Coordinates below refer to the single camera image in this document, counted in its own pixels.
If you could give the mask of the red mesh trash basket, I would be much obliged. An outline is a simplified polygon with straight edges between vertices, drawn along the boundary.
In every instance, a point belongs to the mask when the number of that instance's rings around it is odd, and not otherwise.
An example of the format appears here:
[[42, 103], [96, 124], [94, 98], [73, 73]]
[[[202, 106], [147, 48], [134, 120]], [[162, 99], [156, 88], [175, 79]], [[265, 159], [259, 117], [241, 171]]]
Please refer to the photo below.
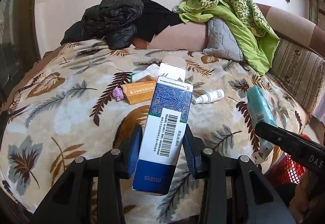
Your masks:
[[289, 183], [299, 184], [306, 168], [291, 157], [291, 154], [297, 150], [295, 140], [284, 139], [273, 131], [259, 133], [259, 136], [275, 144], [271, 166], [264, 174], [269, 183], [273, 187]]

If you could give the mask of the light blue plastic packet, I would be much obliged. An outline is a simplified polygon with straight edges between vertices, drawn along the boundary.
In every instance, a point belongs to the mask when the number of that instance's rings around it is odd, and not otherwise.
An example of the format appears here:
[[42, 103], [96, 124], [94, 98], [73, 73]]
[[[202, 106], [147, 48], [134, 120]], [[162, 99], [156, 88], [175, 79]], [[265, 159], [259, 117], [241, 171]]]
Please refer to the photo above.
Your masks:
[[[265, 122], [277, 127], [271, 109], [268, 106], [268, 102], [264, 98], [263, 93], [258, 86], [253, 86], [247, 90], [247, 109], [256, 135], [257, 129], [255, 127], [259, 122]], [[268, 155], [274, 148], [274, 144], [260, 136], [258, 136], [258, 138], [259, 148], [252, 154], [252, 156], [256, 164], [261, 164], [267, 161]]]

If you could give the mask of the white blue medicine box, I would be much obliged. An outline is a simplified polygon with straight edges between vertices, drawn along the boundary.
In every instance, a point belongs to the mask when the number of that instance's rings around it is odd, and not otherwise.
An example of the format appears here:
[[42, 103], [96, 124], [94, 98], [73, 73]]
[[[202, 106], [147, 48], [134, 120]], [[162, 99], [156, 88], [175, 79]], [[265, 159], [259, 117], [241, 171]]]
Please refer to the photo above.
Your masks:
[[186, 65], [183, 58], [173, 55], [161, 61], [135, 168], [134, 191], [169, 192], [192, 101]]

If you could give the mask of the white plastic spray bottle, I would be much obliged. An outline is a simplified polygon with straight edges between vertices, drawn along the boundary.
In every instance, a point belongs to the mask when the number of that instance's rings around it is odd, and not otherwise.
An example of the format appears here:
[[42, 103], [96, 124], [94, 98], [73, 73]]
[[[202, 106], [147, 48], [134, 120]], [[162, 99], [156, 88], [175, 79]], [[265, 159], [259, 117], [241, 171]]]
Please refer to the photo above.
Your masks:
[[207, 104], [207, 103], [214, 103], [221, 99], [223, 99], [225, 96], [224, 91], [222, 89], [214, 90], [211, 92], [207, 92], [198, 98], [195, 98], [193, 100], [194, 104]]

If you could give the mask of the orange medicine box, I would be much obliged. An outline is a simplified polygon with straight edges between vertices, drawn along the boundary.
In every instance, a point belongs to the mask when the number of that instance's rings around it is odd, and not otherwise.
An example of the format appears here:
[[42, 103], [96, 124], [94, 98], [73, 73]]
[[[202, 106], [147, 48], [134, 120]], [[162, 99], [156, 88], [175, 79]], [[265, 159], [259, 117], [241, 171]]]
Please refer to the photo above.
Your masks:
[[122, 85], [122, 91], [130, 105], [151, 101], [156, 81], [137, 82]]

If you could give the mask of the white green sock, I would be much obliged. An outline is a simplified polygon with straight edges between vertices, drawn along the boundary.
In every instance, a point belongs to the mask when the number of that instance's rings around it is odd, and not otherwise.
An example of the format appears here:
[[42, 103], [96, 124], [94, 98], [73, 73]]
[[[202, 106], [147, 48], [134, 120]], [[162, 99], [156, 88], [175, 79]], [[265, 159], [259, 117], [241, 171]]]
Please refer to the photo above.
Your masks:
[[132, 74], [130, 82], [146, 82], [146, 81], [155, 81], [158, 77], [159, 66], [156, 64], [151, 64], [145, 70], [142, 70], [138, 73]]

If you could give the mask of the striped brown cushion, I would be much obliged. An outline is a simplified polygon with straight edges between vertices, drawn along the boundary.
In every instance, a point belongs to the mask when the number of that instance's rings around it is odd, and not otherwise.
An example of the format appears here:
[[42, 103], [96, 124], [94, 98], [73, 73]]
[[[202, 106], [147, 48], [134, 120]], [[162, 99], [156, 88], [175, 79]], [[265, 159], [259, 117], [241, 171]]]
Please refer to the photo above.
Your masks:
[[321, 56], [282, 38], [269, 73], [307, 114], [313, 114], [324, 95]]

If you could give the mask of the purple crumpled paper ball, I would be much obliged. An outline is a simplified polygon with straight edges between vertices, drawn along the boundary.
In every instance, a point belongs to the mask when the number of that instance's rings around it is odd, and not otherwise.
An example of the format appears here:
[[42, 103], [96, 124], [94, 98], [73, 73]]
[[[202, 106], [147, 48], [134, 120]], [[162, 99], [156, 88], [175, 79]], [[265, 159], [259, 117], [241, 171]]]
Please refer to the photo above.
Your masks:
[[122, 101], [124, 100], [125, 96], [123, 93], [123, 90], [120, 87], [116, 87], [112, 91], [112, 97], [117, 101]]

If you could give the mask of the green patterned quilt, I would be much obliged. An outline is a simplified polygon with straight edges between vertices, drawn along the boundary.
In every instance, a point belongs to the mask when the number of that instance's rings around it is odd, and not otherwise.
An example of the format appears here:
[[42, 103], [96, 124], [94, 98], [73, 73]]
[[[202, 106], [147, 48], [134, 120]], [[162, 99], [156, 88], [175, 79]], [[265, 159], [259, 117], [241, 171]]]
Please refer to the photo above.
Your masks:
[[185, 24], [223, 19], [248, 64], [259, 75], [271, 69], [280, 38], [252, 0], [186, 0], [176, 10]]

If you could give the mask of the grey quilted pillow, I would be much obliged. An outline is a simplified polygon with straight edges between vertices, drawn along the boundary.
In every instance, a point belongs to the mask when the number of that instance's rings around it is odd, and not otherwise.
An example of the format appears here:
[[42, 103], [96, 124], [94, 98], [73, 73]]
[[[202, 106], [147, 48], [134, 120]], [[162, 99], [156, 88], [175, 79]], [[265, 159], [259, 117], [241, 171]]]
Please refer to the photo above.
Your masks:
[[208, 21], [208, 44], [203, 54], [235, 62], [247, 62], [229, 27], [217, 16]]

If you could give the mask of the wooden mirror cabinet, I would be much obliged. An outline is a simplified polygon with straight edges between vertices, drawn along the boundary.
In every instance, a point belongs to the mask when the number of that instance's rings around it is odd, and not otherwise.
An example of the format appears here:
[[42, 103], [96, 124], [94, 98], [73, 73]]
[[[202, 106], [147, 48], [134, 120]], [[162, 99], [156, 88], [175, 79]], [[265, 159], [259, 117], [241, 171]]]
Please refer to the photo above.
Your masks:
[[323, 0], [305, 0], [306, 18], [316, 25], [322, 25], [324, 22], [324, 1]]

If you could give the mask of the pink sofa seat back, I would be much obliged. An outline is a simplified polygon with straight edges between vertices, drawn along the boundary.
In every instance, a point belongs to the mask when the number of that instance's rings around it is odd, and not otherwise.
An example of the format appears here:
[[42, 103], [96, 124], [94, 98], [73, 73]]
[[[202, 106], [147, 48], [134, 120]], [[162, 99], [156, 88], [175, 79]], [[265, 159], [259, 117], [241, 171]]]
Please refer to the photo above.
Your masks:
[[151, 42], [135, 38], [132, 43], [136, 49], [166, 49], [171, 51], [187, 50], [200, 52], [208, 44], [208, 25], [188, 22], [168, 26]]

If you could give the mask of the dark wooden glass door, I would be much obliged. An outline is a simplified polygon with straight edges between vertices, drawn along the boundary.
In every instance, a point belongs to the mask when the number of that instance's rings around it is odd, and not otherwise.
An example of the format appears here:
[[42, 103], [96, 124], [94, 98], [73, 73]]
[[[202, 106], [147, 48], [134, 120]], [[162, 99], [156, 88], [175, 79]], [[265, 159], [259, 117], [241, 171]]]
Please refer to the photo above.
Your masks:
[[40, 60], [35, 0], [1, 0], [1, 103]]

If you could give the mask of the black puffer jacket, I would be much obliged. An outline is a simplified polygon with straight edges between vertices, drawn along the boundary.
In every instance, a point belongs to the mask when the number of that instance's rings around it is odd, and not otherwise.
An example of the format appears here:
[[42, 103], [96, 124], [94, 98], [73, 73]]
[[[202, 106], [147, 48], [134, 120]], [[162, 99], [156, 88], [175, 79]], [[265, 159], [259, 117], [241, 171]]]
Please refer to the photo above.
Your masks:
[[91, 39], [110, 49], [128, 48], [134, 38], [151, 42], [167, 27], [182, 23], [179, 15], [152, 0], [102, 0], [87, 8], [64, 33], [61, 45]]

